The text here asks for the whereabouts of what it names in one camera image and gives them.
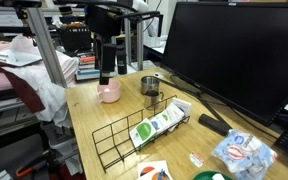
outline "computer monitor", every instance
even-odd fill
[[[270,125],[288,102],[288,3],[177,3],[161,67]]]

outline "white wall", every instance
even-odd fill
[[[149,0],[148,5],[151,11],[155,11],[160,0]],[[175,10],[177,0],[162,0],[159,8],[157,9],[163,14],[162,35],[167,35],[172,22],[172,17]]]

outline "stainless steel cup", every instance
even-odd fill
[[[144,96],[144,107],[148,110],[153,110],[156,108],[157,103],[164,98],[163,92],[158,92],[156,90],[148,90]]]
[[[145,95],[148,90],[159,91],[160,80],[155,76],[144,76],[141,79],[141,92]]]

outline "green lid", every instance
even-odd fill
[[[194,177],[193,180],[212,180],[212,177],[215,174],[221,174],[225,180],[232,180],[232,178],[226,176],[225,174],[219,173],[219,172],[215,172],[215,171],[204,171],[199,173],[198,175],[196,175]]]

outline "clear plastic bag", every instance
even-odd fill
[[[277,154],[255,136],[231,129],[213,150],[236,179],[263,179]]]

